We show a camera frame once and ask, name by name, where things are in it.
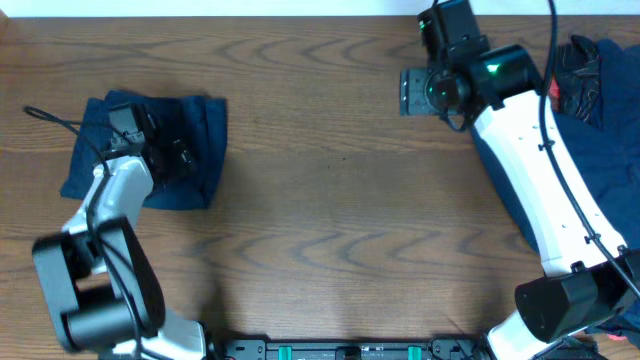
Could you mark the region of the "navy blue shorts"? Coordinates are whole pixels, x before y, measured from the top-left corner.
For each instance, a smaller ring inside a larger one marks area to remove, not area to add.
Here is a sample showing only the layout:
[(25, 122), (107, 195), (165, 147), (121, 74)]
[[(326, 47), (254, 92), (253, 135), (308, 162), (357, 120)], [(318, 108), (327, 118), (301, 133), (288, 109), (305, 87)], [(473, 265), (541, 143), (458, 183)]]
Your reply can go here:
[(227, 147), (227, 109), (224, 98), (186, 96), (180, 98), (147, 97), (133, 92), (111, 90), (102, 98), (87, 101), (80, 133), (85, 140), (75, 142), (69, 175), (60, 189), (65, 198), (82, 200), (91, 187), (98, 156), (90, 149), (94, 144), (107, 160), (116, 135), (107, 127), (111, 108), (139, 104), (150, 115), (163, 122), (167, 130), (188, 146), (195, 171), (187, 176), (156, 184), (144, 200), (146, 208), (160, 210), (206, 209), (213, 200), (219, 183)]

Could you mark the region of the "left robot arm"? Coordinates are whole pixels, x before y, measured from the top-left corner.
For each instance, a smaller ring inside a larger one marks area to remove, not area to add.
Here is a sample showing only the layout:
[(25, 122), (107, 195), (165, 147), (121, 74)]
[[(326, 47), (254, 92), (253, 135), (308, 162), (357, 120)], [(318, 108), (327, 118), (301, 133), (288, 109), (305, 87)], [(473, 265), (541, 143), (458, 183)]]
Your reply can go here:
[(112, 138), (101, 150), (78, 123), (32, 106), (23, 110), (67, 128), (97, 157), (81, 207), (59, 232), (32, 247), (62, 348), (101, 359), (214, 358), (205, 327), (166, 307), (134, 232), (152, 191), (195, 170), (182, 114), (159, 114), (146, 104), (114, 106), (104, 124)]

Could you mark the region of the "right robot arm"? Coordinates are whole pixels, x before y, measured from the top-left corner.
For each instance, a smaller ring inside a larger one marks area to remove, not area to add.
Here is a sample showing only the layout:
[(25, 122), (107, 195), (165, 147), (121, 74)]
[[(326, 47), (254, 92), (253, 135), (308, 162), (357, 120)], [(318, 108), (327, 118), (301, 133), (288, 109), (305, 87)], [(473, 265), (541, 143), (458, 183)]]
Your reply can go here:
[(473, 136), (514, 196), (544, 271), (516, 288), (515, 311), (462, 355), (583, 355), (577, 334), (638, 299), (639, 254), (601, 213), (557, 130), (551, 73), (519, 45), (492, 48), (467, 1), (434, 2), (417, 20), (428, 61), (402, 72), (401, 114)]

